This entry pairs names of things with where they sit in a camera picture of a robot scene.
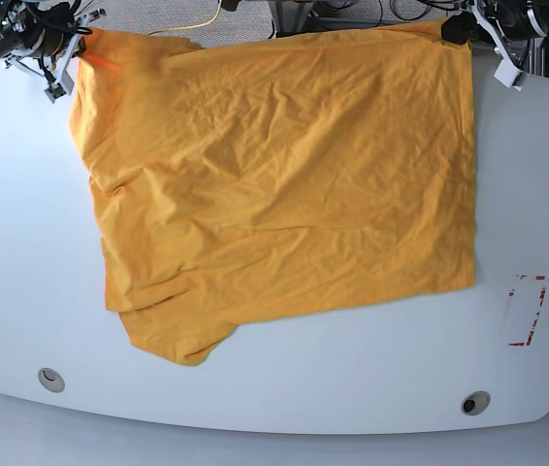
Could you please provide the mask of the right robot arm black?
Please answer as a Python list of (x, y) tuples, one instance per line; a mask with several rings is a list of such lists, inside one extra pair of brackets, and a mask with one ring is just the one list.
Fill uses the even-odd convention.
[(0, 1), (0, 60), (48, 58), (76, 35), (92, 30), (78, 16), (79, 1)]

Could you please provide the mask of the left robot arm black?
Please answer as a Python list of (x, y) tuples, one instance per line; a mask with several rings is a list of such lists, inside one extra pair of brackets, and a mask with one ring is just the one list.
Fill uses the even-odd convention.
[(494, 45), (498, 42), (475, 14), (506, 46), (549, 38), (549, 1), (457, 1), (456, 12), (440, 28), (441, 38), (453, 44), (463, 45), (469, 40)]

